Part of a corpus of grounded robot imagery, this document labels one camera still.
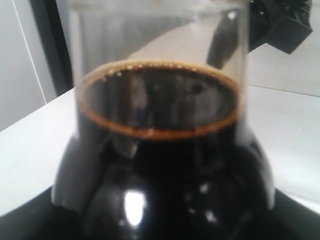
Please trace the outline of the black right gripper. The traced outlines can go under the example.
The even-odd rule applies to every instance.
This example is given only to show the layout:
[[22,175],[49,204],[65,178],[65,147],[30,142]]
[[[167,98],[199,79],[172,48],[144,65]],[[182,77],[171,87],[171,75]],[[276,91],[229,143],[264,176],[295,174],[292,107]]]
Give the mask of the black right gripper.
[[[311,0],[250,0],[248,50],[252,52],[263,44],[291,54],[312,33],[310,23]],[[222,69],[235,53],[239,22],[223,16],[213,33],[207,63]]]

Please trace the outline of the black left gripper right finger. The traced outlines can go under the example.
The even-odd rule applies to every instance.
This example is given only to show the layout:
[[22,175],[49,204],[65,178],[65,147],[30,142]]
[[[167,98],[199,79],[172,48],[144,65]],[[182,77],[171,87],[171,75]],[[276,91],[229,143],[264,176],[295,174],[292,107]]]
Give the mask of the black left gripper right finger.
[[289,196],[275,190],[274,207],[270,211],[271,240],[318,240],[320,215]]

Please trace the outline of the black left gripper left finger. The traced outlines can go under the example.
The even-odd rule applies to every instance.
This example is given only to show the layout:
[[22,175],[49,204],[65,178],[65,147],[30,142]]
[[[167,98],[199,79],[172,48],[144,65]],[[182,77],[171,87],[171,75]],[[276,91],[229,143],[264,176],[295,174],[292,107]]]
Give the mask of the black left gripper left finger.
[[52,203],[49,187],[0,217],[2,240],[64,240],[65,209]]

